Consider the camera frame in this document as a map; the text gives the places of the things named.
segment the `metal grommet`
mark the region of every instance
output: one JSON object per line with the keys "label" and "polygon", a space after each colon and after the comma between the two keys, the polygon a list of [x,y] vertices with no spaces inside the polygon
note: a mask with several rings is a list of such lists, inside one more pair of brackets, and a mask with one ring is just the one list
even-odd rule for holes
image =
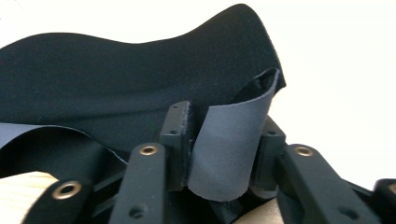
{"label": "metal grommet", "polygon": [[52,197],[56,200],[68,199],[79,193],[82,186],[77,181],[68,181],[59,186],[52,193]]}
{"label": "metal grommet", "polygon": [[389,185],[389,190],[392,191],[393,194],[396,194],[396,183]]}
{"label": "metal grommet", "polygon": [[143,147],[140,149],[140,154],[145,155],[145,156],[150,156],[152,154],[157,153],[158,149],[156,147]]}
{"label": "metal grommet", "polygon": [[307,148],[307,147],[295,147],[294,150],[300,156],[312,156],[312,155],[314,155],[314,152],[311,149]]}

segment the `wooden surface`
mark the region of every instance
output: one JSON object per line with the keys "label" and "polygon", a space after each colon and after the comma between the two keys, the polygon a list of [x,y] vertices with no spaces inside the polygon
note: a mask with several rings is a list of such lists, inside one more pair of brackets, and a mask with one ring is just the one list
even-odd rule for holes
{"label": "wooden surface", "polygon": [[0,223],[21,223],[30,206],[56,181],[40,172],[0,179]]}
{"label": "wooden surface", "polygon": [[[40,172],[0,179],[0,223],[21,223],[30,206],[57,179]],[[276,200],[247,213],[235,224],[283,224]]]}

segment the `white background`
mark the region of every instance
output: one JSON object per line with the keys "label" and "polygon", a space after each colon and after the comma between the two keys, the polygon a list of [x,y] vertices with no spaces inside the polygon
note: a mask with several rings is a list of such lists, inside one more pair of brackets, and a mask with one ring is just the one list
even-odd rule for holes
{"label": "white background", "polygon": [[[165,39],[236,3],[0,0],[0,48],[47,32]],[[341,177],[368,189],[396,178],[396,2],[244,3],[261,17],[288,81],[270,111],[288,143],[316,148]]]}

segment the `black fabric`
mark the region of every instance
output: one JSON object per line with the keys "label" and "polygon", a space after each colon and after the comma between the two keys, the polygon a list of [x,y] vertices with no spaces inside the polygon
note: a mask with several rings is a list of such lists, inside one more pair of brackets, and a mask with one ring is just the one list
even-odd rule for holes
{"label": "black fabric", "polygon": [[0,122],[72,127],[128,152],[157,136],[169,105],[192,101],[202,124],[270,67],[280,68],[276,52],[245,5],[145,44],[35,35],[0,50]]}
{"label": "black fabric", "polygon": [[126,166],[89,136],[62,127],[37,127],[0,149],[0,178],[40,171],[95,183]]}

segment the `gray strap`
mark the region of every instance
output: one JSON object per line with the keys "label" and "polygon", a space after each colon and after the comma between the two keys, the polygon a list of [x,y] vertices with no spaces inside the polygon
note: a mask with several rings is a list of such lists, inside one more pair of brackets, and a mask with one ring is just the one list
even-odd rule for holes
{"label": "gray strap", "polygon": [[188,186],[192,192],[217,202],[246,192],[278,78],[279,72],[269,90],[255,99],[209,107],[191,153]]}

